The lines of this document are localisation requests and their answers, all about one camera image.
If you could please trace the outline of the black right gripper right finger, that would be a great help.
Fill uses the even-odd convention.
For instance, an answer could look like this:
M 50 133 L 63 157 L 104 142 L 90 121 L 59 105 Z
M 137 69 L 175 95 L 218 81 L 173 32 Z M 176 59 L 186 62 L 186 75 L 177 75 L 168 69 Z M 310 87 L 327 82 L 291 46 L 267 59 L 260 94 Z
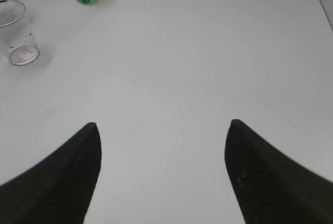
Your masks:
M 332 182 L 239 119 L 230 123 L 224 160 L 245 223 L 332 223 Z

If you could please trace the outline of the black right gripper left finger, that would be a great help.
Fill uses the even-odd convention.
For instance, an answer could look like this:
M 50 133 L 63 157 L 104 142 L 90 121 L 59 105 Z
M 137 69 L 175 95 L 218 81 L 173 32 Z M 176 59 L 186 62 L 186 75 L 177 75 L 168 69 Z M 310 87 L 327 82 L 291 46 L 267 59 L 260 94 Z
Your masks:
M 97 124 L 1 185 L 1 223 L 83 223 L 101 169 Z

